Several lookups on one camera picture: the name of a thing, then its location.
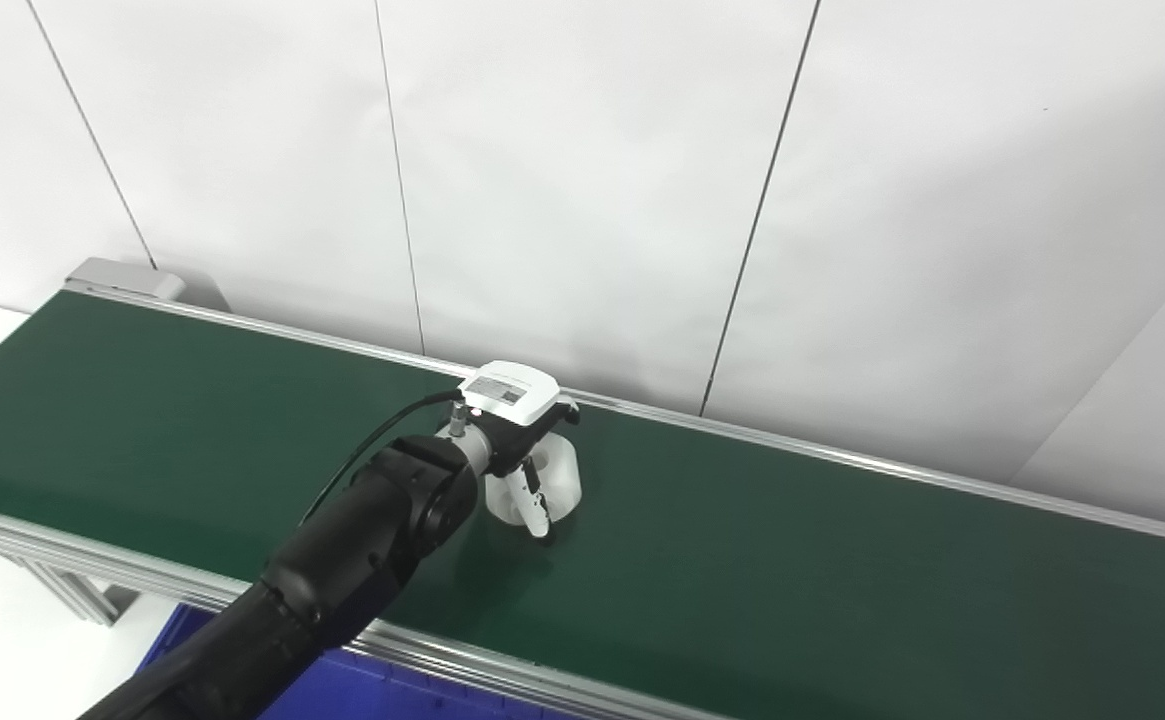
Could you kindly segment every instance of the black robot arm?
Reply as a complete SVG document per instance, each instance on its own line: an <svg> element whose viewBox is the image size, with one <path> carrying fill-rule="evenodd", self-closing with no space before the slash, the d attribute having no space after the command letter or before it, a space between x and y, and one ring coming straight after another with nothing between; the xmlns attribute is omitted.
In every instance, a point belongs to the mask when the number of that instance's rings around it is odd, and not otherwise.
<svg viewBox="0 0 1165 720"><path fill-rule="evenodd" d="M471 515L486 463L440 437L396 439L282 544L235 602L80 720L261 714L323 651L350 643L395 600L418 562Z"/></svg>

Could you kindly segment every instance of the white floor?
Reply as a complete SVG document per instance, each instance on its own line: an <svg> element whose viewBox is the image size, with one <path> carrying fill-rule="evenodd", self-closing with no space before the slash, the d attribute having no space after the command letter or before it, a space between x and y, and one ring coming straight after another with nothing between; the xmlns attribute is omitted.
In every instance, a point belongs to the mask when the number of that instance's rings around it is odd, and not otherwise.
<svg viewBox="0 0 1165 720"><path fill-rule="evenodd" d="M0 309L0 341L23 318ZM0 720L78 717L133 673L172 609L140 597L114 628L85 623L0 557Z"/></svg>

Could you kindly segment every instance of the blue plastic crate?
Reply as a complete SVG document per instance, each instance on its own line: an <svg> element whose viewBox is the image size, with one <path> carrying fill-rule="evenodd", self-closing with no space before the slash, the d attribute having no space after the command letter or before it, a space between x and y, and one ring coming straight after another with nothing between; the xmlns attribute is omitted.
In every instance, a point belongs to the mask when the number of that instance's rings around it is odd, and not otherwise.
<svg viewBox="0 0 1165 720"><path fill-rule="evenodd" d="M146 668L213 615L178 606L142 659ZM263 712L263 720L577 720L460 683L344 650L325 652Z"/></svg>

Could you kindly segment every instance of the white object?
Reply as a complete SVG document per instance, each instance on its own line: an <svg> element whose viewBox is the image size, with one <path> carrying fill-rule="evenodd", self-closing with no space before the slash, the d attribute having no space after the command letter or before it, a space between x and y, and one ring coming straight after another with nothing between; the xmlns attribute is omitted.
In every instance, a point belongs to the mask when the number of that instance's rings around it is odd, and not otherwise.
<svg viewBox="0 0 1165 720"><path fill-rule="evenodd" d="M177 301L186 290L178 275L154 270L150 264L116 263L115 260L90 257L68 275L66 282L80 282L115 288L126 292L149 295L162 301Z"/></svg>
<svg viewBox="0 0 1165 720"><path fill-rule="evenodd" d="M546 437L534 446L530 457L537 468L537 478L542 482L541 495L546 500L546 515L550 516L546 524L535 527L541 525L544 520L539 511L528 513L535 518L532 524L524 521L527 513L521 510L521 506L525 502L527 495L530 502L534 495L527 493L527 488L521 493L515 492L525 479L522 470L506 478L485 475L485 504L489 507L495 518L510 525L528 524L534 537L542 537L550 523L564 518L578 507L579 502L582 502L582 478L578 473L578 456L573 443L556 433L546 433Z"/></svg>
<svg viewBox="0 0 1165 720"><path fill-rule="evenodd" d="M555 377L528 365L494 360L458 386L466 404L528 428L560 397Z"/></svg>

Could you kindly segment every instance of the wall panel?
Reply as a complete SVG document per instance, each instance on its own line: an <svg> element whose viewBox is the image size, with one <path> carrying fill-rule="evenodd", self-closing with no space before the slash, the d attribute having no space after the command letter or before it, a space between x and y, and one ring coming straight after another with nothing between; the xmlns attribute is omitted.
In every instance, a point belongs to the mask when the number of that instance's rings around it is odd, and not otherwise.
<svg viewBox="0 0 1165 720"><path fill-rule="evenodd" d="M0 3L0 305L33 310L90 255L146 263L24 3Z"/></svg>
<svg viewBox="0 0 1165 720"><path fill-rule="evenodd" d="M372 3L37 6L161 269L418 350Z"/></svg>
<svg viewBox="0 0 1165 720"><path fill-rule="evenodd" d="M697 411L811 8L381 3L428 350Z"/></svg>
<svg viewBox="0 0 1165 720"><path fill-rule="evenodd" d="M993 480L1165 301L1165 3L839 0L707 414Z"/></svg>

